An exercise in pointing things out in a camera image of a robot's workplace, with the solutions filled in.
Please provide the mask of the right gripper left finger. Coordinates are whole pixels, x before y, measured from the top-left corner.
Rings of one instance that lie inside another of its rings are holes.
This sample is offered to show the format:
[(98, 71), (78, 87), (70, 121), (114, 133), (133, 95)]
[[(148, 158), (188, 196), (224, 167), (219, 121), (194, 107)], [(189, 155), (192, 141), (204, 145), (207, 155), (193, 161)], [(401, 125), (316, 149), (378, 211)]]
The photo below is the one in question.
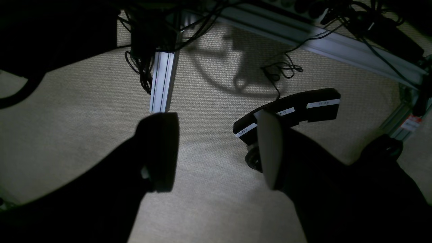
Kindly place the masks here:
[(2, 243), (126, 243), (142, 199), (171, 192), (177, 113), (141, 120), (135, 134), (91, 169), (43, 197), (1, 213)]

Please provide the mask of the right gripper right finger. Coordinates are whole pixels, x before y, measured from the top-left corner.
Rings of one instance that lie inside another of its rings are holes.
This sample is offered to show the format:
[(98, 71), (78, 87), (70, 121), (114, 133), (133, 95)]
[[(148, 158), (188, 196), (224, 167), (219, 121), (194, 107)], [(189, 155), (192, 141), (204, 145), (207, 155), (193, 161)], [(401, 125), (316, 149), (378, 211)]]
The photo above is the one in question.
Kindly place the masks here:
[(402, 141), (381, 135), (344, 165), (283, 117), (256, 118), (265, 181), (293, 202), (309, 243), (431, 242), (431, 205), (398, 164)]

